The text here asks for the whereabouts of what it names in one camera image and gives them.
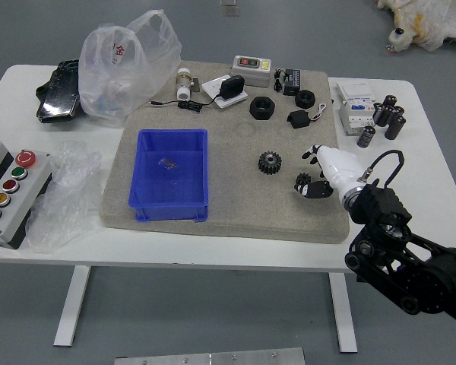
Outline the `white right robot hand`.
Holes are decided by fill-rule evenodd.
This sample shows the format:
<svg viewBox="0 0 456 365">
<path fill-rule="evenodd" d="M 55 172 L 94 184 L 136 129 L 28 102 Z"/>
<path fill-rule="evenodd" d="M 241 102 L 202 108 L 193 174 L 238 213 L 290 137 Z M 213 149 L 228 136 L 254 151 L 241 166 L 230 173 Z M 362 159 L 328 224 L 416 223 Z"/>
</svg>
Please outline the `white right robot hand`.
<svg viewBox="0 0 456 365">
<path fill-rule="evenodd" d="M 364 183 L 358 179 L 363 175 L 364 168 L 355 154 L 313 145 L 302 159 L 310 156 L 313 156 L 310 163 L 317 163 L 321 167 L 323 180 L 313 182 L 309 175 L 300 173 L 294 189 L 305 198 L 328 198 L 337 190 L 341 203 L 346 204 L 363 190 Z"/>
</svg>

